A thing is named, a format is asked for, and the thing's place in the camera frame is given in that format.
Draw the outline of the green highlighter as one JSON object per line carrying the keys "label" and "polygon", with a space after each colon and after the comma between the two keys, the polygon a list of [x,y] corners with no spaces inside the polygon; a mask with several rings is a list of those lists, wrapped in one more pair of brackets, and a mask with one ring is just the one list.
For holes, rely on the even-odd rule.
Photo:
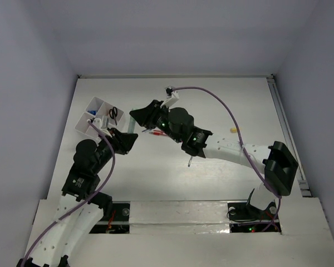
{"label": "green highlighter", "polygon": [[129,114],[129,115],[130,115],[130,120],[129,120],[129,125],[128,125],[128,128],[127,128],[127,132],[128,132],[129,134],[133,134],[134,131],[135,131],[136,121],[135,121],[135,119],[131,116],[131,114]]}

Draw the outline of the black handled scissors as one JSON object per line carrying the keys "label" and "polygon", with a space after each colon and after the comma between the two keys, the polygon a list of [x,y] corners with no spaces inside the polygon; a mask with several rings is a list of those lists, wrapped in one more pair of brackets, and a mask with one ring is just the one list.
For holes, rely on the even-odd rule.
{"label": "black handled scissors", "polygon": [[109,109],[109,116],[113,120],[115,125],[117,125],[117,115],[118,115],[118,110],[115,106],[113,106],[111,109]]}

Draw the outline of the blue correction fluid bottle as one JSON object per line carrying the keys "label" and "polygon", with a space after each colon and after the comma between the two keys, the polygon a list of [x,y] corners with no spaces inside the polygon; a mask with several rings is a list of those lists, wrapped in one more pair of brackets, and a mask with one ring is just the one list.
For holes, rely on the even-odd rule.
{"label": "blue correction fluid bottle", "polygon": [[97,111],[88,111],[88,113],[95,116],[97,114]]}

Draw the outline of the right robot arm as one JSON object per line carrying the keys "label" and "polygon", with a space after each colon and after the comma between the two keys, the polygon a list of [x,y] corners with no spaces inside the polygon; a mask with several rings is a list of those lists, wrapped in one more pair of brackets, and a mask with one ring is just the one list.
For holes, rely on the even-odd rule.
{"label": "right robot arm", "polygon": [[194,125],[194,117],[181,107],[168,108],[153,100],[148,106],[130,111],[145,129],[161,130],[192,157],[220,159],[256,170],[261,184],[252,190],[245,204],[249,217],[260,217],[275,199],[290,196],[298,162],[286,146],[275,141],[269,146],[242,144]]}

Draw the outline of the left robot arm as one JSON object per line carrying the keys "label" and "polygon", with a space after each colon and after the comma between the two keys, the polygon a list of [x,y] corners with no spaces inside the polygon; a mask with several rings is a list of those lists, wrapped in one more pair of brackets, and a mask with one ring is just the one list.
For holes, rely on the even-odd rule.
{"label": "left robot arm", "polygon": [[51,224],[40,234],[18,262],[18,266],[69,266],[85,237],[100,220],[114,212],[112,197],[101,190],[99,172],[108,163],[116,162],[116,155],[126,155],[138,135],[123,133],[116,128],[98,131],[100,142],[80,141],[75,148],[73,165]]}

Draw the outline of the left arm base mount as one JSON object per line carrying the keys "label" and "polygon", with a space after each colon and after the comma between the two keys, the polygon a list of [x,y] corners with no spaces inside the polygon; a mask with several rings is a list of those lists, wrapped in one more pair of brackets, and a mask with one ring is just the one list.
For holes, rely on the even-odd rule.
{"label": "left arm base mount", "polygon": [[90,230],[90,234],[129,234],[130,202],[114,201]]}

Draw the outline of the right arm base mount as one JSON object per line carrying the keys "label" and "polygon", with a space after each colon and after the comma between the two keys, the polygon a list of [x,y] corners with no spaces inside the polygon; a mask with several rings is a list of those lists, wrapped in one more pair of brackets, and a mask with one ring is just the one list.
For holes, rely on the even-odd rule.
{"label": "right arm base mount", "polygon": [[[275,199],[271,200],[256,195],[253,197],[255,189],[251,191],[247,200],[228,202],[226,216],[229,219],[230,231],[232,233],[281,233],[279,223],[279,207]],[[266,201],[267,206],[259,209],[251,205],[251,200]]]}

